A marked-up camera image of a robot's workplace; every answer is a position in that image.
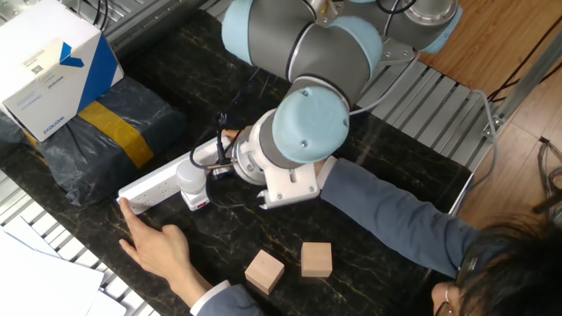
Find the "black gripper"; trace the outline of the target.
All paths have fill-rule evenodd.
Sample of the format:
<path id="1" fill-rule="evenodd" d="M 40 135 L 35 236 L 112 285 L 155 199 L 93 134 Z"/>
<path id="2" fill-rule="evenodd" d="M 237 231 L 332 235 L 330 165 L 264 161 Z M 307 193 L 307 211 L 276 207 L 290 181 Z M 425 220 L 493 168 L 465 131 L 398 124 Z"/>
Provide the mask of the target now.
<path id="1" fill-rule="evenodd" d="M 234 178 L 236 176 L 236 172 L 234 170 L 234 167 L 229 165 L 229 166 L 222 166 L 213 169 L 211 175 L 214 181 L 220 181 L 220 180 Z"/>

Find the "person's right hand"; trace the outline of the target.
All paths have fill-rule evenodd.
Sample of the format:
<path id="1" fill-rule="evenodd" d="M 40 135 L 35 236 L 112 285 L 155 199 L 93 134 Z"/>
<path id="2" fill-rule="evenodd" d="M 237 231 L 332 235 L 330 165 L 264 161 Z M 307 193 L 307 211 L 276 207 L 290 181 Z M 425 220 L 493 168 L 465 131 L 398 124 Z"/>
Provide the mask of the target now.
<path id="1" fill-rule="evenodd" d="M 249 132 L 251 130 L 252 126 L 246 126 L 244 129 L 242 130 L 223 130 L 221 132 L 221 135 L 224 137 L 227 137 L 231 142 L 234 142 L 235 139 L 237 139 L 242 133 L 245 132 Z"/>

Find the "person's left hand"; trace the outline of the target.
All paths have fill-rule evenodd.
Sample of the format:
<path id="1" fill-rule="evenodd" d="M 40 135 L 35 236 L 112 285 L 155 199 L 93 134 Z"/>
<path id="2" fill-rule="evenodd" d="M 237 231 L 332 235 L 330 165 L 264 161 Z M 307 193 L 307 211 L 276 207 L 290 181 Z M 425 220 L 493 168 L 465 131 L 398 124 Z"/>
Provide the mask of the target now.
<path id="1" fill-rule="evenodd" d="M 182 231 L 166 225 L 161 231 L 146 225 L 122 197 L 119 207 L 133 243 L 119 240 L 121 248 L 145 271 L 164 278 L 173 287 L 197 281 L 190 262 L 189 245 Z"/>

